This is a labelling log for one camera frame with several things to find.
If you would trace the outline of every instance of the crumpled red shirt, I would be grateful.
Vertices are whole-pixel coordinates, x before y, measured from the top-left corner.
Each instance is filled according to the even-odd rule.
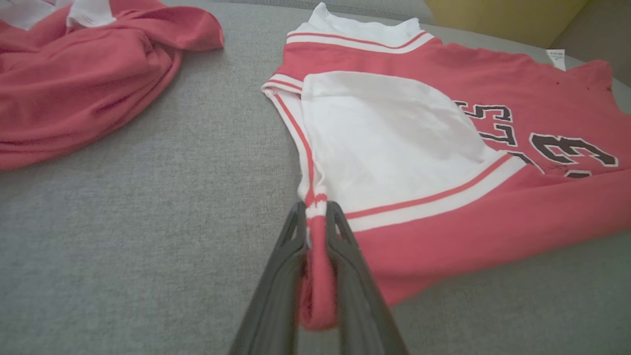
[[[117,21],[68,28],[70,7],[28,31],[0,21],[0,169],[60,157],[119,129],[173,79],[182,51],[223,47],[205,10],[110,0]]]

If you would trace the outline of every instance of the striped trim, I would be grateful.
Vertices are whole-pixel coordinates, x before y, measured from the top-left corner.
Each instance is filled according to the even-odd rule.
[[[372,42],[369,40],[354,39],[351,37],[345,37],[340,35],[333,35],[330,33],[317,33],[317,32],[290,32],[287,35],[287,44],[290,43],[322,43],[341,45],[343,47],[361,49],[364,51],[382,52],[391,54],[407,53],[419,48],[421,45],[427,43],[434,38],[433,35],[425,31],[419,32],[407,43],[397,47],[391,47],[389,45],[381,44],[378,42]]]
[[[263,84],[262,89],[271,87],[299,95],[302,93],[302,81],[284,74],[274,74],[268,82]]]
[[[521,170],[526,163],[503,153],[486,169],[455,188],[416,200],[346,214],[353,232],[431,217],[468,205],[491,192]]]
[[[298,135],[300,142],[302,146],[304,147],[305,159],[307,160],[307,177],[309,179],[309,189],[307,190],[307,195],[305,196],[305,204],[307,205],[307,207],[309,207],[311,206],[312,203],[314,203],[316,199],[316,196],[314,194],[314,186],[313,186],[314,185],[314,160],[313,160],[313,153],[311,152],[311,146],[309,145],[309,142],[307,141],[307,137],[303,133],[302,128],[296,122],[296,119],[293,117],[292,112],[289,110],[289,108],[287,108],[287,105],[285,105],[280,95],[274,95],[274,98],[278,101],[278,104],[283,109],[283,112],[285,113],[289,122],[292,124],[293,129],[296,131],[296,134]]]

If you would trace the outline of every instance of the red jersey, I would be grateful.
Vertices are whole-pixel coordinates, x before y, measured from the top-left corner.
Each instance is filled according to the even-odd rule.
[[[335,323],[327,199],[389,304],[631,227],[631,117],[610,84],[603,62],[563,72],[443,45],[415,20],[360,23],[318,5],[262,88],[300,156],[312,243],[303,325]]]

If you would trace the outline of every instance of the gray fabric surface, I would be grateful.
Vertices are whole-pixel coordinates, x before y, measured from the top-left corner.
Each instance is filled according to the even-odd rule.
[[[163,95],[113,135],[0,172],[0,354],[230,346],[297,198],[293,142],[259,87],[309,12],[165,2],[210,10],[225,50],[188,54]],[[427,30],[547,60],[534,47]],[[629,89],[614,91],[628,109]],[[629,354],[629,270],[625,233],[445,281],[393,313],[413,354]],[[337,354],[337,339],[302,332],[299,354]]]
[[[322,0],[210,0],[217,3],[242,3],[313,10]],[[432,10],[423,0],[325,0],[332,12],[374,16],[393,20],[417,17],[421,23],[433,23]]]

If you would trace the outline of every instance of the white tag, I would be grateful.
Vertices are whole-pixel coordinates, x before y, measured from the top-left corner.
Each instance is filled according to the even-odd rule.
[[[565,49],[546,49],[546,54],[555,68],[565,71]]]

